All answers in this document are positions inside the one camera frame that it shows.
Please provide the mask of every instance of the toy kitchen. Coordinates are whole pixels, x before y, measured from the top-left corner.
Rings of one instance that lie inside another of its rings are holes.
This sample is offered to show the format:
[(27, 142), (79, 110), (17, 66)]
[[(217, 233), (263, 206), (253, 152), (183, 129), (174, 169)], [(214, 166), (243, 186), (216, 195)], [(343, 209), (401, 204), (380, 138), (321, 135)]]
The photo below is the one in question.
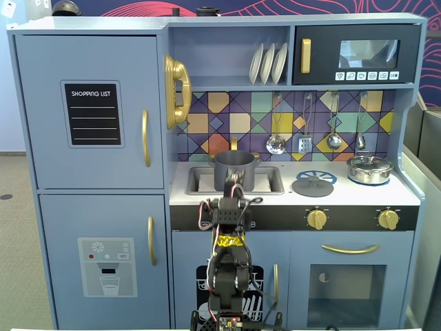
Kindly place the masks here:
[(236, 178), (253, 201), (252, 321), (265, 291), (286, 328), (403, 328), (424, 194), (402, 144), (426, 27), (387, 13), (9, 30), (54, 327), (203, 324), (203, 230)]

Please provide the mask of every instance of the control knob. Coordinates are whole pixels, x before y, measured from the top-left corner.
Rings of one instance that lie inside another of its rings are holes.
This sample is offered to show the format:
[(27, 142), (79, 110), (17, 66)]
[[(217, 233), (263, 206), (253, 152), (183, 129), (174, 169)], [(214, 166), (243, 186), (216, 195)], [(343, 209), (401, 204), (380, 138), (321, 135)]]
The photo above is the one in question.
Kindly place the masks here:
[(393, 210), (389, 210), (389, 209), (383, 210), (378, 215), (378, 223), (385, 229), (390, 229), (390, 230), (395, 230), (397, 228), (399, 219), (400, 217), (398, 217), (398, 214)]
[(327, 216), (324, 211), (316, 209), (309, 212), (307, 220), (310, 226), (317, 230), (322, 230), (326, 223)]

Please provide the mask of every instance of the water dispenser panel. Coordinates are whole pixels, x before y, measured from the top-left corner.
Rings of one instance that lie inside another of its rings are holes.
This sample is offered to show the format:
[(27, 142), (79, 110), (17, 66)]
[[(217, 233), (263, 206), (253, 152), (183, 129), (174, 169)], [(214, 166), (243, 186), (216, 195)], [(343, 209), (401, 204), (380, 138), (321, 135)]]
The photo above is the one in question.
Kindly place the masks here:
[(133, 238), (79, 238), (85, 297), (137, 297)]

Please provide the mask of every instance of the gray pot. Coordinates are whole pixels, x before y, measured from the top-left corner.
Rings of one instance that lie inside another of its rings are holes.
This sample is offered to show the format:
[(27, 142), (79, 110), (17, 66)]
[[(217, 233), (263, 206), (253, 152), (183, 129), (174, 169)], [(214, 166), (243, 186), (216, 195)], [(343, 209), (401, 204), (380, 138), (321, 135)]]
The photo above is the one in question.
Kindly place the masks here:
[(254, 189), (254, 170), (260, 163), (258, 154), (243, 150), (227, 150), (210, 158), (209, 164), (214, 167), (214, 189), (223, 191), (228, 169), (245, 171), (243, 189)]
[(348, 177), (353, 181), (367, 185), (386, 183), (393, 169), (392, 162), (380, 157), (352, 157), (347, 160)]

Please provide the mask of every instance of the gray floor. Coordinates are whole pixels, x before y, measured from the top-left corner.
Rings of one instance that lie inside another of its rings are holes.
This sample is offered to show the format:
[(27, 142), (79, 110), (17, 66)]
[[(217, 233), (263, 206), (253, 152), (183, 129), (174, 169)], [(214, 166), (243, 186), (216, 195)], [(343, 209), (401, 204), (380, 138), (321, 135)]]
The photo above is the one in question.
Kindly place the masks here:
[(0, 331), (52, 329), (26, 157), (0, 157)]

